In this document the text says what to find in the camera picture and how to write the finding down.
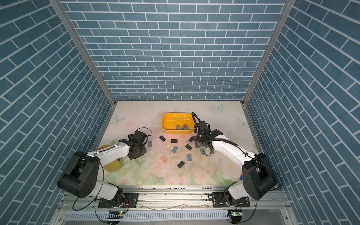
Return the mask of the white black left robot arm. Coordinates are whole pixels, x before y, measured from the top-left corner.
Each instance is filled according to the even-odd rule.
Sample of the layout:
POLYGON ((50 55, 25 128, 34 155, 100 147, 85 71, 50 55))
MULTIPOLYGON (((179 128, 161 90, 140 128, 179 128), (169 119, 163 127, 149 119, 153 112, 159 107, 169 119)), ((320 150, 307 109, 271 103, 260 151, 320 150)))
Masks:
POLYGON ((104 171, 105 165, 117 159, 129 157, 133 160, 144 155, 147 141, 148 135, 136 130, 127 139, 121 139, 102 150, 74 153, 58 179, 57 186, 78 198, 97 197, 113 200, 119 197, 121 189, 99 180, 99 170, 104 171))

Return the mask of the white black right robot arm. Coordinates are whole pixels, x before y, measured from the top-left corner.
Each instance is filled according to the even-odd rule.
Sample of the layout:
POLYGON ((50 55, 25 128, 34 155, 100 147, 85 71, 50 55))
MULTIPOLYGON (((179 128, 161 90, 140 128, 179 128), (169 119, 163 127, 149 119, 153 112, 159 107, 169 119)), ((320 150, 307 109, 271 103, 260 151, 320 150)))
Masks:
POLYGON ((211 130, 205 121, 196 123, 194 132, 197 143, 222 153, 241 167, 242 181, 236 181, 224 191, 224 198, 229 205, 235 205, 236 201, 244 197, 258 201, 277 186, 277 174, 265 154, 245 150, 219 130, 211 130))

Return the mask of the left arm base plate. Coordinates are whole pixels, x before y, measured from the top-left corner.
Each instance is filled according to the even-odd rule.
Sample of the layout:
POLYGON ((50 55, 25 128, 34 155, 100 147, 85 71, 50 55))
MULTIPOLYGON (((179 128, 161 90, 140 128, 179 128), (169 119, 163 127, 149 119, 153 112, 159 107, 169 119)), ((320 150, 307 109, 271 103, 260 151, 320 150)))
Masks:
POLYGON ((98 208, 100 209, 130 209, 135 208, 138 202, 138 193, 123 193, 117 195, 112 200, 100 199, 98 208))

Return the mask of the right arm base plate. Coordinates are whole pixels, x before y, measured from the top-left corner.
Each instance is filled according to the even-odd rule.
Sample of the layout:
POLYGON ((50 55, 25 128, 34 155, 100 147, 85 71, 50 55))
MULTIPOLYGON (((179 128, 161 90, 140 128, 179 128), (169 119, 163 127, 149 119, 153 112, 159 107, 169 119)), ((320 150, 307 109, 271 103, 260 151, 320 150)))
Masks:
POLYGON ((229 193, 224 192, 212 192, 208 195, 208 198, 212 201, 214 208, 225 208, 225 207, 239 207, 247 208, 250 207, 248 197, 243 197, 238 200, 233 199, 229 193))

